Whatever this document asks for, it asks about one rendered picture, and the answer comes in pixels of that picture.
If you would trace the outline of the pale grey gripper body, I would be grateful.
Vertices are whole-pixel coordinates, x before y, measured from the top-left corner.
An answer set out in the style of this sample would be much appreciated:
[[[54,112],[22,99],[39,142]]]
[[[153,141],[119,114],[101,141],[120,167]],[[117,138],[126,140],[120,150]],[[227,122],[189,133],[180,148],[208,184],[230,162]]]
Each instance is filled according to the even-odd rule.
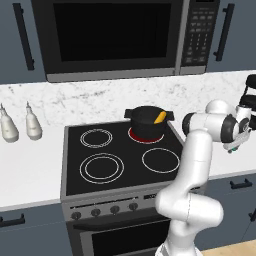
[[[240,133],[233,142],[225,143],[223,145],[223,148],[227,150],[229,153],[232,153],[233,151],[236,151],[241,144],[245,143],[249,139],[249,137],[250,130],[247,130],[243,133]]]

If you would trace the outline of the yellow corn cob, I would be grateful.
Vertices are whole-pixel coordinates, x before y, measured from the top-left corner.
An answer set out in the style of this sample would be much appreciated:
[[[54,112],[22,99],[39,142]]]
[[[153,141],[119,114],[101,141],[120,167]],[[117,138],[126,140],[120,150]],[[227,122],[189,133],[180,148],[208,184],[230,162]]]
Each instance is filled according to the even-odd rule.
[[[157,118],[155,119],[154,123],[159,124],[159,123],[163,122],[165,117],[166,117],[166,112],[165,111],[160,112],[159,115],[157,116]]]

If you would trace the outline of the black cooking pot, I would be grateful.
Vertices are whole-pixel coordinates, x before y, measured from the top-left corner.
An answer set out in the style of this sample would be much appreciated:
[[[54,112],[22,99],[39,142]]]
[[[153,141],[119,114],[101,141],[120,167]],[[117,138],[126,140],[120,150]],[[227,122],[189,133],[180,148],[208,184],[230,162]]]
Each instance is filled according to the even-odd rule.
[[[166,112],[164,121],[155,124],[155,119],[162,111]],[[143,140],[161,138],[167,127],[167,122],[175,120],[173,111],[163,110],[156,106],[139,106],[134,109],[126,109],[124,117],[130,119],[133,134]]]

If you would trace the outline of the black small appliance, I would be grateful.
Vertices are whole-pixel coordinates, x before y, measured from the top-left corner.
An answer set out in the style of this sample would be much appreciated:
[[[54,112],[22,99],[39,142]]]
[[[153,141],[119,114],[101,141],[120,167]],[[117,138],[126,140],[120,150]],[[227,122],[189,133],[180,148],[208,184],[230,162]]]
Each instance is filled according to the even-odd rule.
[[[243,95],[240,98],[240,104],[246,105],[251,108],[251,120],[249,123],[249,127],[252,130],[256,130],[256,94],[251,95],[248,94],[248,89],[254,89],[256,91],[256,74],[250,74],[245,82],[245,90]]]

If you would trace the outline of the grey-blue drawer front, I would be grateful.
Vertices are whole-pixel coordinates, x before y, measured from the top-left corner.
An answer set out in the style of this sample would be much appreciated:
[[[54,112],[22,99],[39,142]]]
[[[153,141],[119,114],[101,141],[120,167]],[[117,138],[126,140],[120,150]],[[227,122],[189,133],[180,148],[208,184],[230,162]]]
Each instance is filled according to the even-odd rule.
[[[232,190],[230,181],[242,183],[244,179],[253,183],[252,187]],[[214,199],[222,200],[227,197],[253,197],[256,194],[256,174],[245,174],[233,177],[210,180],[207,183],[205,194]]]
[[[0,256],[73,256],[61,204],[0,211],[25,224],[0,228]]]

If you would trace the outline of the grey-blue cupboard door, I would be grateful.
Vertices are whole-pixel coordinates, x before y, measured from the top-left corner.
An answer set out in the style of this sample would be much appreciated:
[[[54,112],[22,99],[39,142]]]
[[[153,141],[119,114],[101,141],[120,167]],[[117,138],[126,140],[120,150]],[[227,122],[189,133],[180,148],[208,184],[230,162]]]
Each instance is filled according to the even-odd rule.
[[[233,11],[222,59],[217,61],[227,14]],[[207,71],[256,70],[256,0],[220,0]]]
[[[34,59],[29,71],[21,45],[13,11],[13,3],[20,3]],[[46,80],[31,0],[0,0],[0,84],[44,82]]]
[[[251,222],[248,216],[256,208],[256,197],[227,197],[220,202],[224,208],[221,224],[196,236],[195,245],[201,251],[256,239],[256,220]]]

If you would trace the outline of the black hob with oven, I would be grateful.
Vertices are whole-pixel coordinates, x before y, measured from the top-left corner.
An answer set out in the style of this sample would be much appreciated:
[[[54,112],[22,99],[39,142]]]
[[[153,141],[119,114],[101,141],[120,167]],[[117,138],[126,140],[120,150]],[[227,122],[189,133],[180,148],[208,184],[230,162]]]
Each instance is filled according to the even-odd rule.
[[[69,126],[64,131],[61,204],[66,223],[155,210],[156,194],[176,178],[183,142],[172,127],[151,143],[131,137],[128,121]],[[137,203],[135,211],[129,204]],[[119,206],[112,214],[110,208]]]

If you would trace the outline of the black oven door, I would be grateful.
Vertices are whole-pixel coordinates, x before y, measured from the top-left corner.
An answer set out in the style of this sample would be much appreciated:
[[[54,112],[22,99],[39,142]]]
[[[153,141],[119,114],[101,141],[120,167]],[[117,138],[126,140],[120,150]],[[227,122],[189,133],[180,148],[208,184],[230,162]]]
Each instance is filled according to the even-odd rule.
[[[137,217],[159,214],[141,211],[109,216],[128,215]],[[165,217],[161,221],[103,231],[84,231],[73,227],[74,224],[102,217],[66,223],[73,256],[154,256],[156,249],[165,241],[170,224],[170,220]]]

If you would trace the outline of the black microwave oven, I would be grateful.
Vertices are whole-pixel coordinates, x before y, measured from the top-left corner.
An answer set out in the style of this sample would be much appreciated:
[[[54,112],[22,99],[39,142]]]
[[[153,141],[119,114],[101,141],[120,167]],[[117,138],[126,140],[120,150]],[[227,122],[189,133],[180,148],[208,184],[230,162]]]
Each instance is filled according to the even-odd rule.
[[[46,78],[206,72],[220,0],[31,0]]]

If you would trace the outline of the white bottle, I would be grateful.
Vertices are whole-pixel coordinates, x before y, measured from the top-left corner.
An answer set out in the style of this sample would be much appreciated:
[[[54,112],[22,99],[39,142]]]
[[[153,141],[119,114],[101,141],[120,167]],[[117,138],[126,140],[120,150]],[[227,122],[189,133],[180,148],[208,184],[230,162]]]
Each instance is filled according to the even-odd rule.
[[[42,138],[42,127],[38,121],[37,116],[33,113],[29,104],[26,105],[26,132],[31,140],[39,140]]]
[[[14,143],[19,139],[19,131],[5,108],[0,104],[0,125],[3,139],[8,143]]]

